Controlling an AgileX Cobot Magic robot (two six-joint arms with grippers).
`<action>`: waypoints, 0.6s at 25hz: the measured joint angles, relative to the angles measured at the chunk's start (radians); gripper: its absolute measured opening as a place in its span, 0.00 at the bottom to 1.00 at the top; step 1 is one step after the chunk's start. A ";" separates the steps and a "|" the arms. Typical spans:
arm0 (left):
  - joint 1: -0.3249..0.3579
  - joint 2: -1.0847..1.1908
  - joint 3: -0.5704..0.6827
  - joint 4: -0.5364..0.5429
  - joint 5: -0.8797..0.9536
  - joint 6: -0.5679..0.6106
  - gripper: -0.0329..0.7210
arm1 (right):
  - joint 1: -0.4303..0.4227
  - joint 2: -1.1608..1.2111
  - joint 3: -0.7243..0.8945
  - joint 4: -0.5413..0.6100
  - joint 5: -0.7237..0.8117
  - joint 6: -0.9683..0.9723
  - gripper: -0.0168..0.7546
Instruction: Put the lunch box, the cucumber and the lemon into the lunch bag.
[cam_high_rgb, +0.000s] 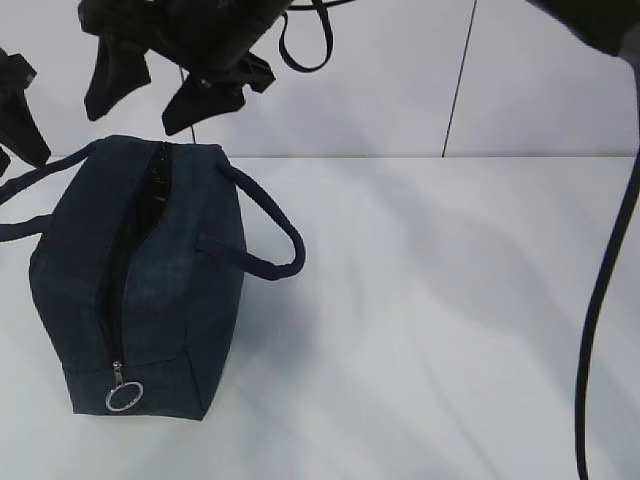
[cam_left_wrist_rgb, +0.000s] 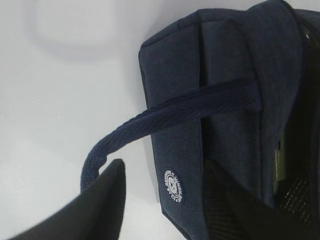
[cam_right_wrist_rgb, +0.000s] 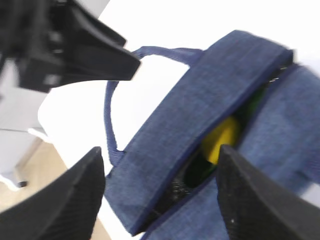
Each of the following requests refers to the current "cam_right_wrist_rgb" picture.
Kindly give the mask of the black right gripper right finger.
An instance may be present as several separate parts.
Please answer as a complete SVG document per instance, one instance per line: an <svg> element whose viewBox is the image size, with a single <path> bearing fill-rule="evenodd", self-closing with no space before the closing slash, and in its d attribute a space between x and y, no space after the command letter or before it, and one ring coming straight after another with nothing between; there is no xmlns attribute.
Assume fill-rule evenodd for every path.
<svg viewBox="0 0 320 240"><path fill-rule="evenodd" d="M318 240L320 210L220 147L217 200L231 240Z"/></svg>

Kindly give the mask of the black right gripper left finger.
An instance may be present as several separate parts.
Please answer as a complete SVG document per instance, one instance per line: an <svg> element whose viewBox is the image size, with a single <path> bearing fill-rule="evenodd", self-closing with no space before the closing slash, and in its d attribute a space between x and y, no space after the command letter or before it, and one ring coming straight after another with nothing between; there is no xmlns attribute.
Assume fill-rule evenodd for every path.
<svg viewBox="0 0 320 240"><path fill-rule="evenodd" d="M19 204L0 214L2 240L89 240L102 204L105 172L100 147Z"/></svg>

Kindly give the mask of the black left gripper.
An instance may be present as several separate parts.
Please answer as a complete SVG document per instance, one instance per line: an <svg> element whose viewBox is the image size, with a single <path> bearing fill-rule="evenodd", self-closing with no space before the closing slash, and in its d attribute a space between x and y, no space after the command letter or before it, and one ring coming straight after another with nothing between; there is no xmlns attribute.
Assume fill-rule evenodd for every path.
<svg viewBox="0 0 320 240"><path fill-rule="evenodd" d="M16 88L47 93L85 81L129 81L141 63L125 43L77 0L0 2L0 71L13 61Z"/></svg>

